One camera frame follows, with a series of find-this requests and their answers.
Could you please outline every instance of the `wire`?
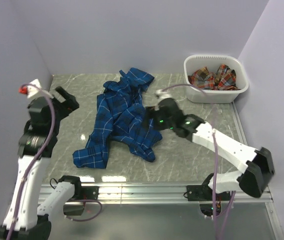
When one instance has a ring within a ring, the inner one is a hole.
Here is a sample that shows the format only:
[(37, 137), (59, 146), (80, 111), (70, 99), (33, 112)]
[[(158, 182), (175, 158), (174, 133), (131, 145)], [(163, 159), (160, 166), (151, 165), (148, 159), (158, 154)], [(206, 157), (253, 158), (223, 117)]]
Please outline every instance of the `wire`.
[(82, 203), (97, 203), (100, 206), (100, 209), (98, 210), (97, 214), (95, 214), (92, 217), (86, 218), (86, 219), (74, 219), (70, 216), (65, 216), (67, 219), (70, 219), (71, 221), (74, 222), (86, 222), (90, 221), (92, 219), (95, 219), (101, 212), (102, 212), (102, 203), (98, 200), (93, 200), (93, 199), (81, 199), (81, 200), (76, 200), (76, 202), (82, 202)]
[(232, 195), (231, 195), (231, 199), (228, 202), (228, 205), (227, 205), (227, 208), (226, 208), (226, 211), (225, 211), (225, 217), (224, 217), (223, 224), (222, 224), (222, 227), (221, 227), (221, 231), (220, 231), (220, 234), (219, 234), (219, 239), (222, 239), (222, 237), (223, 237), (224, 229), (226, 228), (227, 219), (228, 219), (230, 210), (232, 208), (232, 203), (234, 201), (235, 196), (236, 196), (236, 191), (233, 191)]
[(185, 193), (183, 193), (183, 197), (184, 197), (185, 199), (189, 200), (189, 198), (186, 196), (187, 193), (188, 193), (187, 191), (186, 191)]
[(50, 130), (48, 132), (48, 135), (42, 145), (42, 147), (37, 151), (37, 153), (35, 154), (34, 158), (32, 159), (32, 161), (30, 162), (30, 164), (27, 166), (25, 172), (24, 172), (24, 175), (21, 179), (21, 184), (18, 188), (18, 191), (17, 191), (17, 195), (16, 195), (16, 202), (15, 202), (15, 207), (14, 207), (14, 212), (13, 212), (13, 218), (12, 218), (12, 223), (11, 223), (11, 226), (10, 226), (10, 229), (7, 233), (7, 237), (6, 237), (6, 240), (10, 240), (11, 239), (11, 236), (12, 236), (12, 233), (14, 231), (14, 228), (16, 226), (16, 222), (17, 222), (17, 217), (18, 217), (18, 213), (19, 213), (19, 207), (20, 207), (20, 203), (21, 203), (21, 198), (22, 198), (22, 193), (23, 193), (23, 189), (24, 189), (24, 186), (25, 186), (25, 183), (28, 179), (28, 175), (33, 167), (33, 165), (36, 163), (36, 161), (38, 160), (39, 156), (42, 154), (42, 152), (44, 151), (44, 149), (47, 147), (47, 145), (49, 144), (49, 141), (51, 140), (52, 138), (52, 134), (53, 134), (53, 130), (54, 130), (54, 125), (55, 125), (55, 122), (56, 122), (56, 114), (55, 114), (55, 110), (54, 110), (54, 106), (53, 106), (53, 103), (51, 101), (51, 99), (43, 92), (42, 89), (40, 89), (39, 87), (37, 87), (36, 85), (33, 85), (33, 84), (30, 84), (30, 83), (26, 83), (26, 84), (23, 84), (21, 86), (21, 88), (25, 87), (25, 86), (32, 86), (34, 88), (36, 88), (37, 90), (40, 91), (40, 93), (43, 95), (43, 97), (45, 98), (49, 108), (50, 108), (50, 113), (51, 113), (51, 126), (50, 126)]
[[(175, 87), (181, 87), (181, 86), (187, 86), (187, 87), (192, 87), (198, 91), (200, 91), (201, 93), (203, 93), (203, 95), (205, 97), (209, 97), (208, 94), (202, 90), (201, 88), (198, 88), (194, 85), (191, 85), (191, 84), (188, 84), (188, 83), (181, 83), (181, 84), (175, 84), (175, 85), (172, 85), (172, 86), (168, 86), (166, 88), (163, 88), (162, 91), (165, 92), (171, 88), (175, 88)], [(215, 110), (215, 106), (213, 103), (211, 103), (212, 105), (212, 109)], [(215, 114), (216, 112), (214, 111), (213, 112), (213, 120), (215, 120)], [(219, 165), (219, 153), (218, 153), (218, 143), (217, 143), (217, 139), (216, 139), (216, 132), (213, 130), (214, 129), (214, 125), (215, 125), (215, 122), (211, 122), (211, 126), (212, 126), (212, 137), (213, 137), (213, 144), (214, 144), (214, 152), (215, 152), (215, 160), (214, 160), (214, 173), (213, 173), (213, 186), (212, 186), (212, 205), (213, 205), (213, 224), (214, 224), (214, 231), (215, 231), (215, 238), (217, 240), (220, 240), (222, 238), (222, 234), (224, 232), (224, 228), (227, 224), (227, 219), (228, 219), (228, 216), (229, 216), (229, 213), (230, 213), (230, 209), (231, 209), (231, 206), (233, 204), (233, 201), (234, 201), (234, 196), (236, 194), (235, 191), (232, 192), (232, 196), (231, 196), (231, 199), (227, 205), (227, 209), (225, 210), (226, 213), (225, 213), (225, 218), (224, 218), (224, 221), (223, 221), (223, 225), (221, 227), (221, 230), (220, 230), (220, 234), (218, 234), (218, 222), (217, 222), (217, 205), (215, 204), (217, 202), (217, 195), (216, 195), (216, 186), (217, 186), (217, 175), (218, 175), (218, 165)]]
[(58, 184), (58, 181), (57, 181), (55, 178), (53, 178), (53, 177), (50, 179), (50, 186), (51, 186), (53, 189), (56, 189), (56, 186), (53, 186), (53, 185), (52, 185), (52, 180), (54, 180), (55, 184)]

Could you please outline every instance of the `plaid cloth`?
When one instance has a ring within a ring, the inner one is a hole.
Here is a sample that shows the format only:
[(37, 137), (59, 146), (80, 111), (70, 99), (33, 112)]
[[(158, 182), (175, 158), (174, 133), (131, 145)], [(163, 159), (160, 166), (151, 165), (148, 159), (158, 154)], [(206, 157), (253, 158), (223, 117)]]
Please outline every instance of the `plaid cloth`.
[(227, 65), (221, 64), (216, 73), (202, 67), (191, 76), (187, 76), (190, 84), (205, 90), (239, 90), (236, 86), (236, 72)]
[(162, 136), (153, 129), (150, 120), (148, 129), (141, 126), (145, 115), (142, 92), (146, 91), (154, 77), (137, 68), (127, 74), (120, 71), (119, 82), (104, 83), (104, 93), (97, 96), (97, 113), (94, 130), (84, 149), (73, 153), (73, 163), (78, 168), (105, 169), (109, 159), (109, 141), (128, 145), (132, 154), (148, 162), (155, 160), (151, 147)]

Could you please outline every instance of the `red plaid cloth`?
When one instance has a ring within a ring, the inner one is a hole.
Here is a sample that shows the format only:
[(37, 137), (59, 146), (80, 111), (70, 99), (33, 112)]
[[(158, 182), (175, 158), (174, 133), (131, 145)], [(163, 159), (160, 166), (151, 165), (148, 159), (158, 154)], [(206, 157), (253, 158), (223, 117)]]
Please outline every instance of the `red plaid cloth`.
[(236, 72), (225, 64), (221, 64), (216, 73), (209, 72), (207, 67), (202, 67), (188, 76), (192, 85), (205, 90), (239, 90), (236, 79)]

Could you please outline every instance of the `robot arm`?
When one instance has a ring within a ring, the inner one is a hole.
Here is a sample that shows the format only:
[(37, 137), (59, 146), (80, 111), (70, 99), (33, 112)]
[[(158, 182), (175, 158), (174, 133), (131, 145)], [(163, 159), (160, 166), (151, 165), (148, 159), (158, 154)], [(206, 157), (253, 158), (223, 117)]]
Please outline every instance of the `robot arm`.
[[(31, 84), (41, 89), (37, 79), (32, 81)], [(20, 89), (20, 93), (27, 94), (28, 99), (31, 100), (27, 107), (30, 120), (27, 121), (23, 136), (19, 140), (18, 175), (11, 205), (3, 224), (0, 225), (0, 239), (48, 239), (51, 232), (51, 222), (56, 218), (64, 216), (64, 204), (70, 199), (81, 199), (82, 186), (80, 178), (63, 176), (58, 180), (55, 191), (51, 193), (43, 204), (38, 206), (43, 177), (50, 163), (53, 148), (58, 141), (57, 135), (59, 134), (60, 122), (79, 108), (79, 104), (73, 95), (60, 86), (55, 90), (64, 98), (63, 102), (58, 101), (53, 95), (42, 90), (51, 99), (54, 107), (55, 122), (53, 134), (48, 145), (32, 166), (24, 182), (20, 203), (16, 205), (26, 169), (43, 146), (52, 122), (48, 103), (43, 95), (39, 93), (39, 90), (32, 86)], [(14, 212), (16, 208), (18, 208), (18, 212), (15, 217)]]
[[(272, 156), (269, 150), (260, 150), (246, 146), (227, 135), (212, 129), (212, 126), (200, 117), (184, 115), (177, 103), (165, 91), (156, 92), (158, 104), (147, 107), (144, 124), (153, 119), (156, 130), (172, 129), (179, 137), (215, 150), (212, 133), (218, 144), (218, 154), (237, 170), (217, 174), (216, 193), (242, 190), (251, 197), (261, 197), (271, 178), (275, 174)], [(207, 199), (212, 199), (213, 174), (203, 182), (203, 191)]]

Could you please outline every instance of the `blue plaid shirt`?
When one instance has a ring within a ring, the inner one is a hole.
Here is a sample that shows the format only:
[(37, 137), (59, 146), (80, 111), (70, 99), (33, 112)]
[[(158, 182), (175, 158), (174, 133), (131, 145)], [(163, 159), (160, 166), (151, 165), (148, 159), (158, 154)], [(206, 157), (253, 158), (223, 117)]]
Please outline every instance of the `blue plaid shirt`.
[(132, 154), (148, 162), (156, 157), (151, 147), (162, 139), (153, 129), (142, 127), (145, 108), (142, 92), (146, 91), (154, 77), (137, 68), (127, 74), (120, 71), (119, 82), (104, 83), (104, 93), (97, 96), (97, 113), (94, 130), (84, 149), (73, 153), (73, 163), (78, 168), (105, 169), (109, 159), (109, 140), (126, 143)]

